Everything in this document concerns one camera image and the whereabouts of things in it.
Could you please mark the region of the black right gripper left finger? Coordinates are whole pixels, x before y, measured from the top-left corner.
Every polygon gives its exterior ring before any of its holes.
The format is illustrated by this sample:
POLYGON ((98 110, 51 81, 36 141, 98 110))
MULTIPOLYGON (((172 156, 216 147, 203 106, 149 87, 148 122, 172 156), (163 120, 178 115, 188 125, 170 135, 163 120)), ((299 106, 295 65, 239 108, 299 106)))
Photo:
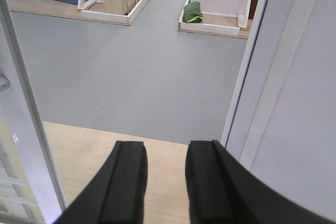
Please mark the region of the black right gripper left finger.
POLYGON ((105 163, 56 223, 143 223, 147 182, 144 143, 116 141, 105 163))

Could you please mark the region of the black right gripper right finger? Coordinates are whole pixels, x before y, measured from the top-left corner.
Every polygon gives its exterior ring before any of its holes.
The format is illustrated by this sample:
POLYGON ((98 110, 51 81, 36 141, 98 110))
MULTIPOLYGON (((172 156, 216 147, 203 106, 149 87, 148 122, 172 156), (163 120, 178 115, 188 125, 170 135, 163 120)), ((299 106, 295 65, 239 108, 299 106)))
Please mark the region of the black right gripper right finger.
POLYGON ((268 187, 217 141, 191 141, 185 161, 191 223, 331 223, 268 187))

